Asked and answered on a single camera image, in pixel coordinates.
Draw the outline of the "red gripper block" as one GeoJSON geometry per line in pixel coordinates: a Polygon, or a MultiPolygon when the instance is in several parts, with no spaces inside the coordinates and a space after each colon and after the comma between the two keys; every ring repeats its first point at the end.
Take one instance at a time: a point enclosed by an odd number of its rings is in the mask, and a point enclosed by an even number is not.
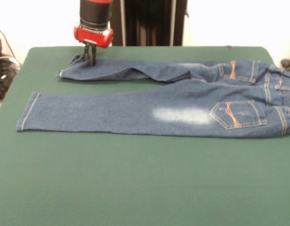
{"type": "Polygon", "coordinates": [[[73,33],[77,41],[85,44],[84,60],[89,60],[91,65],[96,64],[97,46],[100,48],[108,48],[113,40],[113,29],[109,28],[103,31],[96,31],[75,26],[73,33]]]}

